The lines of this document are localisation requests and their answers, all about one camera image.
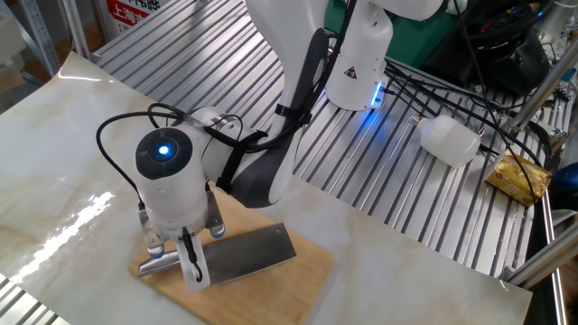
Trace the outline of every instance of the black cable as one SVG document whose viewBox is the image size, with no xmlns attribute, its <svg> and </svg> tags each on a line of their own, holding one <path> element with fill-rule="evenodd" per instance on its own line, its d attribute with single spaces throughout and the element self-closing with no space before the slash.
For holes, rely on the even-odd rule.
<svg viewBox="0 0 578 325">
<path fill-rule="evenodd" d="M 396 63 L 395 63 L 395 62 L 393 62 L 393 61 L 391 61 L 391 60 L 388 60 L 388 59 L 386 59 L 386 61 L 387 61 L 387 66 L 388 66 L 388 67 L 389 67 L 390 65 L 396 66 Z M 411 77 L 409 77 L 409 76 L 408 76 L 408 79 L 409 79 L 412 83 L 414 83 L 414 84 L 415 84 L 415 83 L 420 83 L 421 85 L 425 85 L 425 86 L 428 86 L 428 87 L 431 87 L 431 88 L 440 89 L 440 90 L 446 90 L 446 91 L 451 91 L 451 92 L 454 92 L 454 93 L 462 94 L 462 95 L 467 96 L 468 98 L 470 98 L 471 101 L 473 101 L 474 103 L 476 103 L 478 106 L 480 106 L 480 107 L 486 107 L 486 104 L 484 104 L 484 103 L 479 103 L 479 102 L 476 102 L 476 101 L 475 101 L 475 100 L 477 100 L 477 99 L 478 99 L 478 100 L 483 100 L 484 98 L 483 98 L 482 96 L 477 95 L 477 94 L 475 94 L 475 93 L 472 93 L 472 92 L 470 92 L 470 91 L 463 90 L 463 89 L 459 89 L 459 88 L 448 87 L 448 86 L 444 86 L 444 85 L 440 85 L 440 84 L 434 84 L 434 83 L 432 83 L 432 82 L 427 82 L 427 81 L 425 81 L 425 80 L 411 78 Z M 513 106 L 509 106 L 509 107 L 504 107 L 503 105 L 501 105 L 501 104 L 499 104 L 499 103 L 496 103 L 496 102 L 494 102 L 494 101 L 491 101 L 490 103 L 491 103 L 491 104 L 494 104 L 494 105 L 492 105 L 492 107 L 493 107 L 495 110 L 498 110 L 498 111 L 502 111 L 502 110 L 503 110 L 503 111 L 507 111 L 507 110 L 510 110 L 510 109 L 512 109 L 512 108 L 521 107 L 521 106 L 524 105 L 524 103 L 520 103 L 520 104 L 513 105 Z"/>
<path fill-rule="evenodd" d="M 412 97 L 412 98 L 415 96 L 415 94 L 412 94 L 409 90 L 407 90 L 407 88 L 406 88 L 405 85 L 402 85 L 402 84 L 400 84 L 400 83 L 397 83 L 397 84 L 400 85 L 400 88 L 401 88 L 400 90 L 401 90 L 402 92 L 405 92 L 406 94 L 409 94 L 410 97 Z M 419 109 L 413 107 L 410 102 L 408 102 L 405 98 L 401 97 L 401 94 L 397 94 L 397 93 L 395 93 L 395 92 L 393 92 L 393 91 L 390 91 L 390 90 L 387 90 L 387 89 L 385 89 L 384 91 L 385 91 L 387 94 L 391 94 L 391 95 L 394 95 L 394 96 L 398 96 L 399 99 L 401 99 L 404 103 L 406 103 L 409 107 L 411 107 L 417 114 L 419 114 L 419 116 L 421 116 L 421 117 L 426 117 L 426 116 L 424 115 L 424 113 L 420 112 Z M 422 108 L 424 108 L 425 110 L 427 110 L 428 113 L 430 113 L 433 117 L 439 116 L 439 114 L 437 114 L 435 111 L 433 111 L 433 110 L 432 110 L 430 107 L 428 107 L 425 103 L 422 104 Z M 489 148 L 489 147 L 488 147 L 487 145 L 485 145 L 485 144 L 480 144 L 480 151 L 482 151 L 482 152 L 484 152 L 484 153 L 492 153 L 492 154 L 499 155 L 499 153 L 495 152 L 494 150 L 492 150 L 491 148 Z"/>
<path fill-rule="evenodd" d="M 172 111 L 173 113 L 175 113 L 177 116 L 180 116 L 181 119 L 184 119 L 184 117 L 187 115 L 185 112 L 181 111 L 179 108 L 172 107 L 172 106 L 170 106 L 168 104 L 164 104 L 164 103 L 153 103 L 146 109 L 146 111 L 147 112 L 153 112 L 153 108 L 155 108 L 155 107 L 168 109 L 168 110 Z M 160 127 L 156 123 L 156 121 L 154 121 L 154 116 L 149 116 L 148 118 L 151 120 L 151 124 L 154 126 L 154 128 Z"/>
<path fill-rule="evenodd" d="M 556 52 L 554 51 L 554 45 L 552 45 L 552 42 L 542 43 L 541 45 L 550 45 L 550 49 L 552 49 L 552 56 L 554 57 L 552 59 L 552 64 L 556 64 L 557 63 Z"/>
<path fill-rule="evenodd" d="M 298 109 L 299 113 L 304 114 L 304 115 L 309 114 L 311 112 L 313 106 L 315 105 L 315 103 L 319 99 L 319 96 L 322 94 L 323 90 L 325 89 L 325 86 L 327 85 L 327 81 L 329 80 L 331 72 L 333 71 L 333 67 L 335 66 L 335 63 L 337 62 L 337 58 L 339 57 L 339 54 L 341 51 L 341 45 L 343 44 L 343 41 L 345 40 L 345 35 L 346 35 L 346 32 L 347 32 L 348 27 L 350 25 L 351 17 L 353 15 L 353 10 L 355 9 L 356 3 L 357 3 L 357 0 L 349 0 L 348 1 L 347 10 L 345 12 L 345 17 L 343 19 L 343 25 L 341 26 L 339 36 L 337 37 L 337 41 L 335 42 L 335 46 L 333 47 L 333 53 L 331 54 L 329 62 L 325 66 L 325 70 L 323 71 L 322 75 L 320 76 L 320 79 L 317 81 L 316 85 L 314 86 L 313 93 L 310 94 L 310 96 L 308 96 L 304 100 L 304 102 L 300 105 L 300 107 Z M 281 145 L 284 142 L 284 140 L 286 140 L 286 138 L 288 136 L 293 135 L 300 128 L 301 128 L 301 125 L 298 122 L 293 122 L 290 125 L 288 125 L 284 130 L 282 130 L 279 133 L 279 135 L 277 135 L 274 139 L 269 140 L 267 142 L 264 142 L 262 144 L 250 145 L 249 148 L 247 149 L 247 153 L 257 153 L 257 152 L 260 152 L 260 151 L 263 151 L 266 149 L 275 148 L 275 147 Z"/>
<path fill-rule="evenodd" d="M 456 8 L 459 8 L 457 0 L 453 0 L 453 4 L 455 5 Z M 480 65 L 478 64 L 478 61 L 476 60 L 476 53 L 473 51 L 473 48 L 471 47 L 470 37 L 468 35 L 468 30 L 466 28 L 466 24 L 463 21 L 463 17 L 461 17 L 460 11 L 456 10 L 456 13 L 458 14 L 458 18 L 460 19 L 461 30 L 463 31 L 463 37 L 466 41 L 466 44 L 468 45 L 468 51 L 470 52 L 470 57 L 473 60 L 473 66 L 475 68 L 476 74 L 478 75 L 478 79 L 480 80 L 481 94 L 484 96 L 484 102 L 486 103 L 486 107 L 491 107 L 491 105 L 489 104 L 489 101 L 488 101 L 488 96 L 486 95 L 486 86 L 484 85 L 484 80 L 483 80 L 483 77 L 481 76 Z M 534 201 L 534 204 L 536 204 L 536 195 L 534 193 L 534 188 L 532 187 L 532 181 L 530 180 L 530 177 L 528 176 L 526 169 L 524 168 L 522 163 L 519 161 L 519 159 L 516 157 L 516 154 L 512 150 L 511 146 L 509 145 L 509 143 L 506 139 L 506 136 L 504 136 L 504 133 L 502 132 L 501 128 L 499 127 L 499 122 L 498 122 L 498 119 L 496 118 L 496 116 L 494 115 L 494 112 L 492 112 L 491 109 L 488 109 L 488 112 L 489 112 L 489 115 L 491 116 L 491 119 L 494 121 L 494 124 L 497 127 L 496 131 L 498 131 L 499 136 L 502 138 L 502 141 L 506 145 L 506 149 L 508 149 L 510 151 L 510 153 L 512 153 L 512 158 L 514 158 L 517 165 L 520 167 L 520 170 L 522 171 L 522 173 L 524 173 L 524 177 L 526 178 L 528 188 L 530 189 L 530 193 L 532 194 L 532 201 Z"/>
<path fill-rule="evenodd" d="M 223 116 L 219 121 L 213 123 L 212 125 L 207 125 L 207 126 L 205 126 L 205 128 L 208 127 L 208 128 L 211 128 L 211 130 L 212 130 L 212 127 L 213 127 L 213 126 L 217 125 L 217 124 L 220 123 L 222 120 L 224 120 L 225 118 L 228 118 L 228 117 L 235 117 L 235 118 L 238 120 L 238 122 L 241 124 L 241 127 L 240 127 L 240 129 L 239 129 L 239 131 L 238 131 L 238 135 L 237 135 L 237 142 L 238 142 L 238 141 L 240 140 L 241 135 L 243 134 L 243 120 L 242 120 L 241 117 L 239 117 L 238 115 L 235 115 L 235 114 L 227 114 L 227 115 Z M 209 148 L 209 144 L 210 144 L 211 141 L 213 141 L 214 138 L 215 138 L 214 135 L 212 135 L 212 136 L 210 137 L 210 140 L 207 142 L 207 145 L 205 146 L 205 149 L 203 149 L 203 151 L 202 151 L 202 155 L 200 156 L 201 159 L 205 156 L 205 153 L 207 152 L 207 148 Z"/>
<path fill-rule="evenodd" d="M 392 75 L 389 71 L 386 71 L 386 74 L 387 74 L 396 84 L 398 84 L 398 85 L 400 85 L 400 86 L 402 85 L 401 82 L 399 82 L 399 80 L 395 79 L 395 78 L 393 77 L 393 75 Z M 398 71 L 398 74 L 400 75 L 401 78 L 403 78 L 403 79 L 406 78 L 406 74 L 405 74 L 404 72 L 402 72 L 401 70 Z M 467 114 L 467 115 L 469 115 L 469 116 L 471 116 L 471 117 L 474 117 L 474 118 L 478 119 L 479 121 L 481 121 L 482 123 L 486 124 L 487 126 L 493 128 L 493 129 L 497 129 L 497 128 L 498 128 L 494 123 L 490 122 L 488 119 L 484 118 L 483 116 L 479 116 L 478 114 L 475 114 L 475 113 L 471 112 L 471 111 L 468 110 L 467 108 L 461 107 L 461 106 L 453 103 L 451 100 L 448 100 L 447 98 L 441 97 L 440 95 L 432 92 L 430 89 L 424 88 L 424 87 L 422 87 L 422 86 L 419 85 L 419 84 L 414 84 L 414 86 L 415 86 L 416 88 L 418 88 L 421 92 L 424 92 L 424 93 L 427 94 L 428 96 L 433 97 L 433 99 L 435 99 L 435 100 L 437 100 L 437 101 L 440 101 L 440 102 L 446 104 L 447 106 L 450 106 L 450 107 L 453 107 L 453 108 L 455 108 L 455 109 L 458 109 L 458 110 L 462 111 L 464 114 Z M 409 95 L 410 97 L 412 97 L 412 99 L 413 99 L 416 103 L 418 103 L 420 106 L 422 106 L 422 107 L 427 107 L 427 105 L 426 105 L 423 101 L 421 101 L 419 98 L 417 98 L 417 97 L 416 97 L 414 94 L 412 94 L 411 92 L 408 91 L 408 92 L 407 92 L 407 95 Z M 532 158 L 532 160 L 535 162 L 536 165 L 541 166 L 541 163 L 540 163 L 539 159 L 536 157 L 536 155 L 535 155 L 534 153 L 532 153 L 532 151 L 531 151 L 525 144 L 523 144 L 523 143 L 520 142 L 517 138 L 512 137 L 512 136 L 510 136 L 510 135 L 506 135 L 506 137 L 507 137 L 508 139 L 510 139 L 511 141 L 513 141 L 515 144 L 517 144 L 520 148 L 522 148 L 522 150 L 524 150 L 524 151 L 530 156 L 530 158 Z"/>
<path fill-rule="evenodd" d="M 391 62 L 391 61 L 390 61 L 389 64 L 391 64 L 392 66 L 395 66 L 395 63 L 394 63 L 394 62 Z M 445 87 L 445 86 L 440 86 L 440 87 L 439 87 L 438 85 L 434 85 L 433 83 L 424 82 L 424 81 L 419 80 L 419 79 L 413 79 L 413 78 L 407 76 L 406 74 L 404 74 L 398 67 L 395 67 L 394 69 L 393 69 L 393 68 L 390 68 L 390 70 L 393 70 L 393 73 L 399 75 L 399 77 L 401 77 L 401 78 L 403 78 L 403 79 L 408 80 L 408 81 L 409 81 L 410 83 L 412 83 L 412 84 L 417 83 L 417 84 L 419 84 L 420 86 L 421 86 L 421 85 L 428 85 L 428 86 L 430 86 L 430 87 L 432 87 L 432 88 L 440 88 L 440 89 L 444 89 L 444 90 L 447 90 L 447 91 L 462 93 L 462 94 L 468 96 L 468 97 L 472 100 L 472 102 L 474 102 L 476 105 L 478 105 L 478 106 L 480 106 L 480 107 L 485 107 L 485 104 L 484 104 L 484 103 L 479 103 L 479 102 L 476 101 L 476 99 L 474 99 L 474 98 L 479 98 L 479 96 L 477 96 L 477 95 L 476 95 L 476 96 L 471 96 L 471 95 L 473 95 L 473 94 L 471 94 L 471 93 L 469 93 L 469 92 L 467 92 L 467 91 L 460 91 L 459 89 L 449 88 L 449 87 Z M 390 78 L 392 78 L 391 72 L 386 71 L 386 74 L 387 74 Z M 400 82 L 398 82 L 397 80 L 395 80 L 395 79 L 393 79 L 393 80 L 394 80 L 398 85 L 400 85 L 400 87 L 406 88 L 404 85 L 402 85 L 402 84 L 401 84 Z M 430 94 L 430 95 L 433 93 L 433 92 L 431 92 L 431 91 L 430 91 L 430 92 L 428 92 L 428 91 L 430 91 L 430 90 L 427 89 L 425 92 L 426 92 L 427 94 Z M 406 92 L 409 94 L 409 96 L 412 96 L 412 94 L 411 94 L 408 90 L 406 90 Z M 460 110 L 463 111 L 464 113 L 466 113 L 466 114 L 468 114 L 468 115 L 471 116 L 471 112 L 470 112 L 469 110 L 465 110 L 465 108 L 463 108 L 463 107 L 458 107 L 457 104 L 455 104 L 455 103 L 447 100 L 447 99 L 444 98 L 444 97 L 440 97 L 440 96 L 437 95 L 437 94 L 435 94 L 435 95 L 436 95 L 436 98 L 435 98 L 435 99 L 439 99 L 439 100 L 441 100 L 442 102 L 446 103 L 447 105 L 450 105 L 450 106 L 453 106 L 453 107 L 456 106 L 457 109 L 460 109 Z M 512 107 L 503 107 L 500 103 L 497 103 L 497 102 L 491 102 L 491 104 L 494 105 L 494 107 L 500 106 L 500 107 L 501 107 L 501 110 L 503 110 L 503 111 L 504 111 L 507 115 L 509 115 L 510 117 L 514 117 L 514 116 L 516 116 L 516 114 L 517 114 L 516 112 L 513 112 L 513 111 L 510 110 Z M 513 106 L 513 107 L 522 106 L 523 104 L 524 104 L 524 103 L 519 104 L 519 105 L 515 105 L 515 106 Z M 474 116 L 474 117 L 477 118 L 477 119 L 479 119 L 482 123 L 488 124 L 488 125 L 490 125 L 490 126 L 493 127 L 493 124 L 492 124 L 490 121 L 488 121 L 487 119 L 485 119 L 485 118 L 483 118 L 483 117 L 481 117 L 481 116 Z M 545 156 L 546 156 L 544 165 L 547 165 L 548 160 L 549 160 L 549 157 L 552 155 L 552 145 L 550 144 L 550 136 L 548 135 L 547 131 L 544 130 L 544 128 L 543 128 L 542 126 L 538 125 L 538 124 L 535 123 L 535 122 L 530 121 L 530 122 L 528 122 L 528 125 L 527 125 L 527 126 L 530 128 L 531 131 L 533 131 L 533 132 L 536 134 L 536 136 L 538 137 L 538 140 L 540 141 L 540 143 L 541 143 L 542 146 L 544 147 Z M 540 161 L 538 160 L 538 158 L 534 155 L 534 153 L 532 153 L 532 152 L 529 150 L 529 148 L 525 147 L 525 146 L 524 146 L 521 142 L 519 142 L 518 139 L 516 139 L 516 138 L 513 138 L 513 137 L 508 137 L 508 138 L 509 138 L 511 141 L 515 142 L 516 144 L 520 145 L 520 147 L 522 148 L 522 150 L 524 150 L 525 152 L 527 152 L 527 153 L 529 154 L 529 156 L 534 160 L 534 162 L 535 162 L 537 165 L 541 165 L 541 164 L 540 164 Z"/>
<path fill-rule="evenodd" d="M 116 170 L 117 172 L 125 178 L 126 181 L 128 181 L 128 183 L 130 184 L 130 186 L 133 187 L 133 189 L 135 189 L 136 191 L 136 195 L 138 196 L 138 201 L 139 201 L 139 206 L 144 207 L 145 204 L 143 203 L 143 200 L 140 197 L 140 194 L 138 193 L 138 188 L 136 187 L 135 182 L 125 173 L 125 171 L 122 170 L 122 168 L 120 168 L 120 166 L 117 165 L 117 163 L 112 160 L 112 158 L 110 158 L 110 156 L 108 155 L 107 151 L 105 150 L 103 144 L 102 144 L 102 139 L 100 138 L 102 131 L 105 129 L 105 127 L 107 127 L 107 125 L 118 121 L 120 119 L 124 119 L 124 118 L 129 118 L 129 117 L 135 117 L 135 116 L 158 116 L 158 117 L 170 117 L 170 118 L 174 118 L 176 120 L 179 120 L 180 117 L 173 115 L 173 114 L 166 114 L 166 113 L 155 113 L 155 112 L 133 112 L 133 113 L 124 113 L 121 115 L 117 115 L 117 116 L 112 116 L 110 117 L 108 120 L 104 121 L 97 130 L 97 145 L 98 145 L 98 149 L 100 150 L 100 153 L 102 153 L 102 155 L 105 157 L 105 159 L 108 161 L 108 163 L 110 163 Z"/>
</svg>

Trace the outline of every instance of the cutting board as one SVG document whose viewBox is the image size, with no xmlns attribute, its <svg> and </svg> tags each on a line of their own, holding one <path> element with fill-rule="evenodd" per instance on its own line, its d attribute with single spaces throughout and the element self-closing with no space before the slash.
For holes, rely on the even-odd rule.
<svg viewBox="0 0 578 325">
<path fill-rule="evenodd" d="M 275 224 L 226 193 L 213 191 L 227 227 L 225 237 Z M 178 267 L 140 279 L 209 324 L 304 324 L 335 264 L 335 257 L 290 229 L 288 234 L 296 257 L 200 292 L 187 290 Z M 208 230 L 204 230 L 200 238 L 203 244 L 215 240 Z M 166 251 L 175 249 L 173 242 L 165 245 Z M 130 274 L 138 277 L 138 266 L 148 258 L 143 249 L 128 266 Z"/>
</svg>

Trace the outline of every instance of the marble table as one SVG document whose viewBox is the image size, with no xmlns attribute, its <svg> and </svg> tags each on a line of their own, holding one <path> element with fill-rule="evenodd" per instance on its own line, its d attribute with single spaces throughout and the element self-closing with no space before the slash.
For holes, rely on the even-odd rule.
<svg viewBox="0 0 578 325">
<path fill-rule="evenodd" d="M 132 188 L 100 155 L 105 119 L 152 100 L 71 54 L 58 76 L 0 116 L 0 273 L 71 324 L 202 324 L 132 278 L 144 242 Z M 145 117 L 104 142 L 129 174 Z M 531 293 L 480 274 L 293 179 L 266 216 L 337 260 L 314 324 L 522 324 Z"/>
</svg>

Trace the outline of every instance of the blue indicator light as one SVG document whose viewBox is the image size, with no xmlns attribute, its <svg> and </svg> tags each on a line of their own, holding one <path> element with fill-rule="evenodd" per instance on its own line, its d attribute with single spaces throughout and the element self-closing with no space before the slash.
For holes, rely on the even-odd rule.
<svg viewBox="0 0 578 325">
<path fill-rule="evenodd" d="M 371 98 L 371 106 L 375 106 L 378 104 L 376 99 L 378 98 L 380 90 L 381 90 L 381 81 L 379 81 L 378 86 L 376 87 L 376 90 L 373 92 L 373 97 Z"/>
<path fill-rule="evenodd" d="M 159 153 L 162 154 L 162 155 L 169 154 L 170 151 L 171 151 L 171 150 L 169 150 L 169 147 L 166 146 L 166 145 L 161 145 L 161 146 L 159 147 Z"/>
</svg>

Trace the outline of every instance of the white container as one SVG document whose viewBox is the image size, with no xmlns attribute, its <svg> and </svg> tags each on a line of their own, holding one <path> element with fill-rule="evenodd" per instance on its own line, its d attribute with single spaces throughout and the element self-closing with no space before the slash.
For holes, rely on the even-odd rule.
<svg viewBox="0 0 578 325">
<path fill-rule="evenodd" d="M 413 116 L 412 122 L 422 134 L 422 147 L 451 167 L 462 167 L 480 148 L 480 137 L 451 117 L 428 119 Z"/>
</svg>

